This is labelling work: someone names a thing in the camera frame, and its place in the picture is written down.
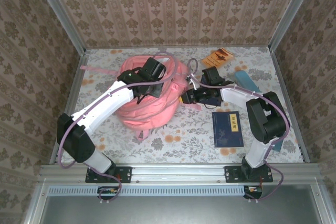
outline table surface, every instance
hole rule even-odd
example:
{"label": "table surface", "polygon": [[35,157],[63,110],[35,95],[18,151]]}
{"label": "table surface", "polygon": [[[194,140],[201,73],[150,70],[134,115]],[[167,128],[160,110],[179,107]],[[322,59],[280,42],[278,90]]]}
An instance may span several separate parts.
{"label": "table surface", "polygon": [[[136,49],[95,49],[89,51],[88,65],[98,68],[118,70],[121,64],[134,55],[153,55],[160,50],[172,53],[183,63],[190,58],[203,59],[218,48],[136,48]],[[219,74],[234,80],[237,70],[245,70],[259,89],[266,93],[277,93],[287,113],[284,96],[276,75],[275,68],[267,47],[229,47],[235,60],[219,68]],[[199,64],[197,77],[200,78]],[[106,91],[115,77],[94,71],[86,71],[78,95],[75,111],[89,105]],[[212,124],[213,111],[239,111],[244,147],[215,148]],[[240,163],[248,152],[254,139],[249,128],[247,111],[240,107],[222,102],[220,108],[202,110],[180,106],[175,116],[167,125],[155,129],[152,134],[140,142],[135,132],[126,128],[115,115],[105,120],[91,137],[96,147],[103,151],[115,163]],[[65,153],[62,161],[69,163],[72,158]],[[271,151],[268,162],[301,163],[303,162],[298,142],[291,126],[290,133],[284,140],[281,151]]]}

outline backpack strap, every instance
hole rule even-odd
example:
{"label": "backpack strap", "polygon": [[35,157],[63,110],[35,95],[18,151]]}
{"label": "backpack strap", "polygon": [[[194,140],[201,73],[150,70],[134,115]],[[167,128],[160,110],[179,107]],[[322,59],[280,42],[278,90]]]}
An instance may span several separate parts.
{"label": "backpack strap", "polygon": [[144,141],[150,135],[149,130],[136,131],[135,136],[140,142]]}
{"label": "backpack strap", "polygon": [[180,102],[180,105],[183,106],[183,107],[187,107],[187,108],[202,110],[202,107],[199,104],[185,104],[185,103]]}

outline black mounting bracket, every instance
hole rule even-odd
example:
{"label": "black mounting bracket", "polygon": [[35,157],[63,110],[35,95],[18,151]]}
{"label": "black mounting bracket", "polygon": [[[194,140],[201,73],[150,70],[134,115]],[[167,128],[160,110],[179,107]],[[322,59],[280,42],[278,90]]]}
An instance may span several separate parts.
{"label": "black mounting bracket", "polygon": [[227,183],[267,183],[273,182],[271,169],[263,164],[251,168],[243,157],[241,165],[225,166],[224,175]]}
{"label": "black mounting bracket", "polygon": [[[117,80],[126,84],[154,82],[161,80],[165,72],[166,66],[151,57],[147,59],[143,67],[137,67],[124,71],[117,77]],[[163,84],[145,85],[134,86],[129,89],[133,90],[134,97],[137,97],[138,103],[140,103],[147,95],[159,98],[162,91],[162,86]]]}
{"label": "black mounting bracket", "polygon": [[[131,182],[132,179],[132,167],[131,166],[116,166],[114,169],[113,176],[118,178],[121,183],[123,184],[128,184]],[[114,184],[118,183],[112,178],[109,177],[104,177],[101,176],[94,171],[92,171],[90,168],[88,168],[86,172],[86,177],[85,177],[85,182],[86,183],[109,183],[109,184]]]}

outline robotic arm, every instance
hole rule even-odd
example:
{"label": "robotic arm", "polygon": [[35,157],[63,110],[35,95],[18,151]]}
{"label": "robotic arm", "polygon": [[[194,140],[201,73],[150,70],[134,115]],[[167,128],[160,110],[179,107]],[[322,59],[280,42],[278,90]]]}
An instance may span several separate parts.
{"label": "robotic arm", "polygon": [[[242,165],[238,168],[231,168],[233,168],[235,182],[238,182],[238,178],[239,182],[259,181],[265,172],[268,174],[270,171],[265,164],[269,150],[286,131],[286,123],[279,111],[260,96],[272,102],[285,115],[277,95],[274,92],[259,94],[259,96],[256,96],[255,92],[247,94],[233,82],[221,78],[215,67],[204,69],[202,72],[209,85],[199,88],[199,85],[191,79],[190,84],[194,88],[182,94],[182,101],[191,104],[208,98],[220,98],[222,101],[233,103],[247,110],[250,128],[255,138],[249,152],[241,162]],[[213,89],[210,86],[223,86],[223,88]]]}
{"label": "robotic arm", "polygon": [[124,71],[118,76],[117,81],[90,105],[72,116],[64,113],[58,118],[57,142],[61,144],[65,132],[81,117],[66,136],[63,149],[77,163],[85,163],[100,173],[113,175],[116,165],[96,149],[90,137],[106,118],[134,98],[138,99],[138,103],[147,95],[158,98],[163,84],[128,86],[134,83],[159,81],[165,71],[165,66],[154,58],[149,58],[142,68]]}
{"label": "robotic arm", "polygon": [[[107,117],[134,98],[138,99],[138,103],[146,95],[158,98],[162,90],[162,83],[129,86],[134,83],[159,81],[163,77],[165,70],[163,64],[154,58],[149,58],[142,68],[127,70],[121,73],[117,81],[89,106],[74,113],[72,116],[64,113],[59,117],[57,125],[58,143],[60,144],[62,139],[66,137],[63,149],[77,163],[85,163],[100,173],[113,175],[116,169],[115,163],[96,149],[90,137]],[[250,178],[253,176],[254,170],[265,165],[264,158],[270,145],[281,137],[286,130],[285,122],[279,113],[265,101],[253,94],[246,94],[239,90],[233,82],[223,80],[215,67],[203,70],[203,74],[210,86],[223,86],[223,88],[199,88],[195,82],[189,79],[194,85],[194,89],[183,93],[182,101],[190,104],[210,97],[217,97],[221,98],[222,101],[231,102],[243,109],[247,109],[251,131],[256,139],[254,139],[246,157],[243,158],[241,171],[246,178]],[[268,92],[263,96],[283,111],[275,93]],[[70,125],[80,117],[81,119],[70,129],[69,134],[65,136],[65,132]]]}

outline patterned wallpaper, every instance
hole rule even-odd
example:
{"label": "patterned wallpaper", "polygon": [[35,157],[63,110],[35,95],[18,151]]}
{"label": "patterned wallpaper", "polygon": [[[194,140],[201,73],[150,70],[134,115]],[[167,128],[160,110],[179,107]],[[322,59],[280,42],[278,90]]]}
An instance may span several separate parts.
{"label": "patterned wallpaper", "polygon": [[310,158],[336,202],[336,0],[304,0],[276,55]]}
{"label": "patterned wallpaper", "polygon": [[268,44],[290,0],[61,0],[87,48]]}
{"label": "patterned wallpaper", "polygon": [[0,223],[29,206],[77,62],[47,0],[0,0]]}

